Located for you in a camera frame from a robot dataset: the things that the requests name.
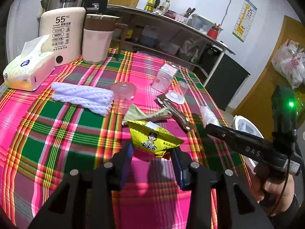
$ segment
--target stainless steel kettle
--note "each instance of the stainless steel kettle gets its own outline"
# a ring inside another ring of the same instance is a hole
[[[85,7],[92,14],[103,14],[108,0],[41,0],[40,3],[45,11],[64,7]]]

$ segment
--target storage box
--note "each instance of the storage box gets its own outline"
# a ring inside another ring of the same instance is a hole
[[[188,21],[188,18],[186,18],[186,17],[184,17],[184,16],[182,16],[182,15],[176,14],[175,20],[176,20],[176,21],[179,21],[179,22],[181,22],[181,23],[183,23],[183,24],[186,24],[187,21]]]
[[[176,55],[177,51],[179,50],[180,46],[174,44],[174,43],[169,43],[169,42],[160,42],[160,49],[170,55]]]
[[[154,47],[159,35],[159,29],[157,27],[151,27],[146,25],[142,31],[142,35],[140,38],[140,44]]]

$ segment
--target plastic bag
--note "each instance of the plastic bag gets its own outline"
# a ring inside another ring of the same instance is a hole
[[[305,67],[301,61],[305,57],[300,53],[302,50],[299,43],[287,40],[271,59],[274,69],[287,79],[293,89],[299,87],[305,79]]]
[[[181,145],[184,140],[173,136],[168,130],[151,121],[127,120],[133,145],[139,150],[165,157],[168,150]]]
[[[271,59],[271,63],[275,70],[283,75],[282,68],[281,68],[281,61],[284,59],[291,58],[293,54],[297,51],[297,46],[295,45],[297,42],[287,40],[273,55]]]
[[[207,124],[214,124],[216,126],[220,126],[218,119],[215,114],[209,108],[209,106],[201,106],[200,108],[201,118],[203,127],[205,128]]]
[[[280,62],[282,75],[287,79],[292,89],[301,85],[305,78],[305,67],[301,59],[305,54],[298,54],[296,57],[284,59]]]

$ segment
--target mug lid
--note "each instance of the mug lid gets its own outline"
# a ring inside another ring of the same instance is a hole
[[[119,19],[117,16],[112,15],[97,15],[97,14],[87,14],[86,18],[93,18],[93,19]]]

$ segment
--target black cabinet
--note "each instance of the black cabinet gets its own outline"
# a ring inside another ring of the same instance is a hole
[[[212,69],[211,67],[214,66],[216,57],[216,53],[211,51],[210,53],[212,54],[208,54],[208,51],[205,51],[205,54],[202,55],[202,59],[205,59],[205,61],[200,60],[200,65],[208,74]],[[206,77],[198,67],[194,69],[194,73],[204,83]],[[205,89],[213,98],[217,107],[226,110],[236,91],[249,75],[250,73],[242,66],[224,54],[211,79],[205,86]]]

